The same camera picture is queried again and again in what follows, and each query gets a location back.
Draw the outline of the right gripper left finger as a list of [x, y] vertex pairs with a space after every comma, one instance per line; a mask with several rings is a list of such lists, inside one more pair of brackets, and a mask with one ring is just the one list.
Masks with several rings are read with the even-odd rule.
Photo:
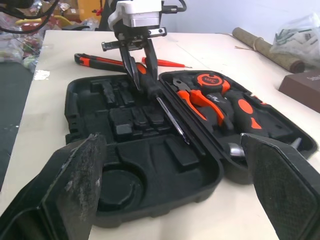
[[101, 134], [56, 150], [0, 217], [2, 240], [87, 240], [102, 186]]

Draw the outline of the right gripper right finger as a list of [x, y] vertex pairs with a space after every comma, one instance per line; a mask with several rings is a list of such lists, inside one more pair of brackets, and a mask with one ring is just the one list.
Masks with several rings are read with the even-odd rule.
[[280, 240], [320, 238], [320, 174], [284, 142], [244, 133], [240, 144], [257, 198]]

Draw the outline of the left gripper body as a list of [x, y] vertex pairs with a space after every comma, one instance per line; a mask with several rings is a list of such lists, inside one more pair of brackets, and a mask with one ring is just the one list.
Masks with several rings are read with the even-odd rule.
[[130, 27], [124, 24], [116, 24], [113, 30], [117, 40], [102, 42], [101, 47], [104, 52], [120, 49], [124, 46], [126, 46], [129, 51], [144, 49], [151, 52], [155, 50], [152, 38], [165, 37], [167, 35], [167, 29], [159, 25]]

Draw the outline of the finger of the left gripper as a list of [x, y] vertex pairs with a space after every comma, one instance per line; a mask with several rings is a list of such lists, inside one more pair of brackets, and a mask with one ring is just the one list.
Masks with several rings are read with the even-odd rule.
[[152, 79], [156, 81], [158, 79], [158, 59], [156, 56], [155, 48], [151, 39], [147, 38], [144, 44], [145, 52], [145, 64], [150, 72]]
[[140, 79], [138, 75], [137, 65], [135, 59], [130, 55], [129, 47], [125, 41], [120, 41], [119, 51], [122, 58], [123, 65], [132, 78], [138, 91], [141, 90]]

